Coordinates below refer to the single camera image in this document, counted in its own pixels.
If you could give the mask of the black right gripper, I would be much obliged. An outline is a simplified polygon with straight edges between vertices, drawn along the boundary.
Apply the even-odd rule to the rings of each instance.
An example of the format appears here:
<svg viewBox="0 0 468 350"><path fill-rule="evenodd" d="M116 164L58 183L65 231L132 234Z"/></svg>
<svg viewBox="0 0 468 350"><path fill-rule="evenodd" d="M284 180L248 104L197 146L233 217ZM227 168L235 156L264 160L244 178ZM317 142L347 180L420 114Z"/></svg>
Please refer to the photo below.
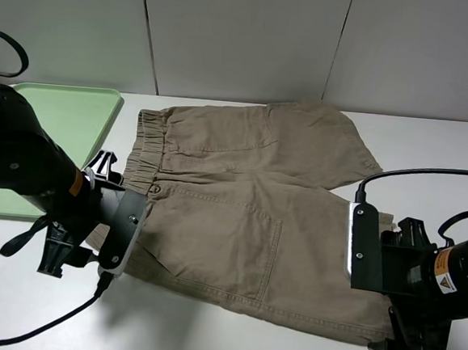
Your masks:
<svg viewBox="0 0 468 350"><path fill-rule="evenodd" d="M398 350L446 350L453 317L447 297L456 294L461 257L454 246L431 242L421 220L406 217L398 226L382 233L375 263L377 289L391 301L394 342Z"/></svg>

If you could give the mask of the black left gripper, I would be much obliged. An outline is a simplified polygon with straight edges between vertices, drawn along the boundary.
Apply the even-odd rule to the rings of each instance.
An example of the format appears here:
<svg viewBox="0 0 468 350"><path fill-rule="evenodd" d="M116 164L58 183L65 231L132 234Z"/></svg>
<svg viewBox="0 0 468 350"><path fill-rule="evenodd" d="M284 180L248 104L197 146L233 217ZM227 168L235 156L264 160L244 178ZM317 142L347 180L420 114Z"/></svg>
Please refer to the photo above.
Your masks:
<svg viewBox="0 0 468 350"><path fill-rule="evenodd" d="M90 179L99 179L122 185L124 177L112 169L118 160L110 150L100 150L86 164L84 172ZM97 255L82 243L101 224L108 223L125 190L110 184L97 186L90 191L86 202L79 209L63 217L44 222L45 237L38 273L61 278L63 267L84 268L98 259Z"/></svg>

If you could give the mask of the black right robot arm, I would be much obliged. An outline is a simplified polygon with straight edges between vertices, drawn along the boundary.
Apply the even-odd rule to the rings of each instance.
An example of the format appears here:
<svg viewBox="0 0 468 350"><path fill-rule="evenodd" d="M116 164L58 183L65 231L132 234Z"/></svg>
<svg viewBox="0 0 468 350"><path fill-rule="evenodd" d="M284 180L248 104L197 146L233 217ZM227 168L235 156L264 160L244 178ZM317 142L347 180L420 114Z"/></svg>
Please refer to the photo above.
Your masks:
<svg viewBox="0 0 468 350"><path fill-rule="evenodd" d="M423 222L405 219L382 235L383 293L394 337L372 350L446 350L452 322L468 318L468 240L429 242Z"/></svg>

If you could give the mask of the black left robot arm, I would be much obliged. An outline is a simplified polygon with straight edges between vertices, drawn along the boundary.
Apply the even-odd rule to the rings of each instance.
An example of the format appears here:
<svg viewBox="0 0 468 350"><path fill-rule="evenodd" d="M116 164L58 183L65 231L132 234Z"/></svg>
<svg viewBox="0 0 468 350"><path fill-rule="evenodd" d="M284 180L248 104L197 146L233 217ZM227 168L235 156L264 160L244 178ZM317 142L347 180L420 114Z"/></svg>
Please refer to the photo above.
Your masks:
<svg viewBox="0 0 468 350"><path fill-rule="evenodd" d="M45 230L39 272L61 277L63 265L83 268L95 261L96 254L81 244L101 222L103 188L122 188L123 176L112 170L116 160L99 152L80 169L43 130L29 102L0 84L0 189L16 192L43 212L0 254L15 255Z"/></svg>

